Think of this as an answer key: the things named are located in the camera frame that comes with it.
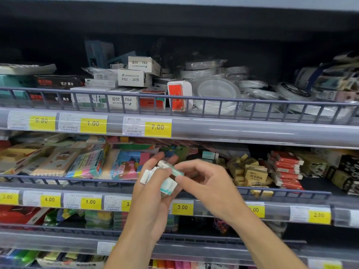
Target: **teal box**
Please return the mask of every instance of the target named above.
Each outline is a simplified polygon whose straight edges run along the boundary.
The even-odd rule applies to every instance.
[[[34,88],[36,87],[36,82],[34,76],[32,75],[0,75],[0,87]],[[13,90],[13,92],[16,99],[28,99],[27,93],[25,91]],[[0,90],[0,98],[12,99],[12,96],[9,91]]]

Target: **hand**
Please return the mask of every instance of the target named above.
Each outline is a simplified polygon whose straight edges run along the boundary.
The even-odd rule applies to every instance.
[[[160,187],[171,174],[170,168],[157,169],[146,185],[140,183],[143,172],[151,170],[163,157],[164,153],[160,152],[143,165],[134,186],[130,212],[123,229],[123,233],[130,231],[143,233],[142,236],[148,237],[152,247],[164,232],[170,203],[182,190],[177,186],[171,195],[161,198]],[[177,160],[177,156],[172,156],[168,162],[175,164]]]
[[[237,221],[236,212],[249,210],[222,166],[203,160],[190,160],[174,167],[186,175],[176,176],[178,185],[199,199],[215,217],[232,226]]]

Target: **left hand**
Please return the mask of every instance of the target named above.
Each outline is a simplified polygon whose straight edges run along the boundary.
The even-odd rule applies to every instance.
[[[143,165],[134,186],[130,212],[123,229],[123,233],[131,232],[132,230],[142,233],[142,236],[148,236],[147,239],[149,239],[149,244],[152,246],[163,234],[167,224],[169,206],[182,190],[177,185],[171,195],[161,198],[160,187],[163,181],[171,174],[172,170],[170,168],[157,169],[146,185],[140,183],[143,172],[146,169],[151,170],[162,158],[164,158],[164,153],[159,152]],[[177,156],[172,156],[168,162],[174,165],[177,160]]]

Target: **right hand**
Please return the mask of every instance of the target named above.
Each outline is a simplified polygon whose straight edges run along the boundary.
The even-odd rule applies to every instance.
[[[174,166],[187,176],[176,176],[176,182],[186,192],[199,199],[215,216],[235,224],[238,213],[249,210],[227,171],[203,160],[189,160]]]

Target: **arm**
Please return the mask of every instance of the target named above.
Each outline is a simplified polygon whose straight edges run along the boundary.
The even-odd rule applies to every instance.
[[[196,179],[177,176],[176,182],[234,228],[259,269],[307,269],[249,209],[223,167],[202,160],[184,161],[175,167],[185,174],[199,174]]]
[[[152,169],[163,157],[163,152],[158,153],[143,165],[134,186],[125,227],[104,269],[148,267],[153,248],[166,227],[169,205],[181,191],[177,186],[170,196],[161,198],[160,187],[171,174],[171,169],[158,169],[146,185],[140,184],[144,170]],[[173,156],[168,162],[174,164],[177,159],[177,156]]]

